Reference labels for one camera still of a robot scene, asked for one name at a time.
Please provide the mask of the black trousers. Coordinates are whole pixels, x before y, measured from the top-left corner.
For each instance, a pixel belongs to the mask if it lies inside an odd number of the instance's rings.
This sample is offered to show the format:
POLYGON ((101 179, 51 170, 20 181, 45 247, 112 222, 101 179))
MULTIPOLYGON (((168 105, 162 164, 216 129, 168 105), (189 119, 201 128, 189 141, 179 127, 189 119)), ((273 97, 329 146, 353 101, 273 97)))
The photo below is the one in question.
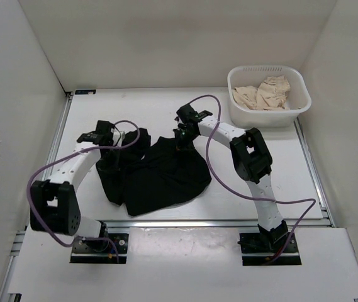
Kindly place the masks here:
POLYGON ((98 171, 109 202, 125 205, 129 216, 186 203, 210 184, 207 163, 196 149, 177 151, 173 138, 151 142, 147 129, 125 135, 120 171, 98 171))

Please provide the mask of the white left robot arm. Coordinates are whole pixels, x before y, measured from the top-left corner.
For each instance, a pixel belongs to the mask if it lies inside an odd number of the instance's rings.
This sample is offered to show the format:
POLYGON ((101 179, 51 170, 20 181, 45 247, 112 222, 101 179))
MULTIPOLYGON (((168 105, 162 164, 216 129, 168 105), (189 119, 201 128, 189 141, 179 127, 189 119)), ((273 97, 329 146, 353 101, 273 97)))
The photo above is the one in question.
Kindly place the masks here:
POLYGON ((28 185, 30 205, 53 233, 87 238, 87 244, 96 252, 107 249, 109 236, 104 223, 81 215, 76 190, 93 165, 110 151, 95 147, 120 147, 120 139, 114 124, 98 121, 94 131, 77 139, 73 158, 65 159, 44 181, 28 185))

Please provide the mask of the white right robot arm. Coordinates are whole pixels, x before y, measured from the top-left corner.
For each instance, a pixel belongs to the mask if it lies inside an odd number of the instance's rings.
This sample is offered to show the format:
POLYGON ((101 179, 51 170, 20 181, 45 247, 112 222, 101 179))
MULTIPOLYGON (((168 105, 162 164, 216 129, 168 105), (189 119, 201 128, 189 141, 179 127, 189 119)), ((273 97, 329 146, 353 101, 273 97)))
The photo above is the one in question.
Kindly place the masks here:
POLYGON ((288 234, 288 227, 274 201, 272 157, 261 132, 219 122, 209 111, 198 113, 189 104, 180 107, 176 114, 174 135, 179 149, 190 147, 202 136, 231 151, 235 172, 249 187, 257 210, 260 245, 266 251, 277 250, 288 234))

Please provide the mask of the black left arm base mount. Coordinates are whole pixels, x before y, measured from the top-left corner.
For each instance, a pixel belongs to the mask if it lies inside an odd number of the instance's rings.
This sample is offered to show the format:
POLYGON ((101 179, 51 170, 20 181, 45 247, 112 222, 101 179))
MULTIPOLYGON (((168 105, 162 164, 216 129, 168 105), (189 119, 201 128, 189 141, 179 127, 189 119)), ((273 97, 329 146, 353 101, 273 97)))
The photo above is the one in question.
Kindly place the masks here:
POLYGON ((72 246, 70 263, 72 264, 126 264, 129 234, 108 233, 113 246, 107 240, 78 240, 72 246))

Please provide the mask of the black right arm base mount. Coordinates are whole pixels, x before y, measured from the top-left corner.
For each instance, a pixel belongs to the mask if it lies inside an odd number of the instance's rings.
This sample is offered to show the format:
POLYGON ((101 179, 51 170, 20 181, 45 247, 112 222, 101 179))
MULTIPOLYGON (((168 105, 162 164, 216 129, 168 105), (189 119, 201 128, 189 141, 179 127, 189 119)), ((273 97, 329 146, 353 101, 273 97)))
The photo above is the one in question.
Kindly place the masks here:
POLYGON ((280 239, 273 247, 265 241, 260 233, 240 233, 238 244, 241 248, 243 266, 300 266, 302 264, 299 254, 298 243, 295 234, 282 252, 274 261, 276 253, 280 251, 287 239, 287 235, 280 239))

